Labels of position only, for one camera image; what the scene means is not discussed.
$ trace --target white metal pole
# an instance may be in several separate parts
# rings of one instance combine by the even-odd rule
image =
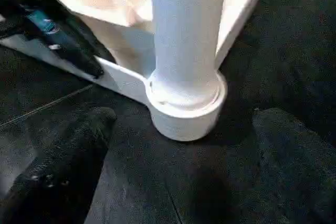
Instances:
[[[199,117],[195,115],[198,110],[204,111],[215,103],[220,92],[225,92],[221,90],[225,85],[214,66],[223,0],[152,2],[156,69],[150,78],[149,100],[154,111],[169,114],[173,119],[195,119]],[[169,129],[168,132],[161,129],[155,113],[151,112],[155,126],[164,135],[176,140],[196,138],[189,137],[188,132],[174,132],[181,130],[181,124],[175,129],[173,125],[167,126],[172,122],[162,122]]]

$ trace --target white metal frame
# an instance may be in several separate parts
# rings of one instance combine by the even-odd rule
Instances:
[[[138,12],[124,4],[113,15],[90,0],[61,1],[117,58],[118,65],[98,58],[106,73],[101,79],[59,60],[37,40],[13,36],[2,44],[143,103],[171,139],[193,141],[209,132],[227,94],[218,68],[258,0],[148,0]]]

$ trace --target black tool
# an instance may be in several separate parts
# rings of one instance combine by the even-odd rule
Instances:
[[[0,0],[0,39],[24,34],[39,39],[54,54],[82,71],[100,77],[95,56],[116,62],[91,29],[57,0]]]

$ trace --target floor seam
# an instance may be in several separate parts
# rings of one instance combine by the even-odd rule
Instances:
[[[175,205],[173,196],[172,196],[170,190],[168,189],[168,185],[167,185],[167,183],[166,183],[166,180],[164,180],[164,187],[165,187],[165,189],[166,189],[166,191],[167,191],[167,193],[168,193],[168,195],[169,195],[169,199],[170,199],[170,201],[171,201],[171,203],[172,203],[172,205],[173,205],[173,208],[174,208],[174,211],[175,211],[175,213],[176,213],[176,215],[177,215],[177,218],[178,218],[178,220],[179,220],[179,223],[180,223],[180,224],[183,224],[182,219],[181,219],[181,216],[180,216],[180,214],[179,214],[179,212],[178,212],[178,209],[177,209],[177,207],[176,207],[176,205]]]
[[[91,89],[93,87],[93,85],[94,84],[87,85],[86,87],[84,87],[82,89],[78,89],[78,90],[76,90],[76,91],[74,91],[74,92],[72,92],[72,93],[70,93],[68,95],[65,95],[64,97],[61,97],[59,99],[56,99],[56,100],[54,100],[52,102],[49,102],[49,103],[43,105],[43,106],[40,106],[40,107],[38,107],[36,109],[33,109],[33,110],[31,110],[31,111],[23,114],[23,115],[17,116],[17,117],[15,117],[13,119],[9,119],[9,120],[5,121],[4,123],[0,124],[0,130],[3,129],[4,127],[8,126],[9,124],[15,123],[15,122],[17,122],[19,120],[22,120],[22,119],[25,119],[25,118],[27,118],[29,116],[32,116],[32,115],[36,114],[39,111],[45,110],[45,109],[47,109],[49,107],[52,107],[52,106],[54,106],[54,105],[56,105],[56,104],[64,101],[65,99],[67,99],[69,97],[73,97],[76,94],[80,94],[80,93],[82,93],[82,92],[84,92],[84,91],[86,91],[88,89]]]

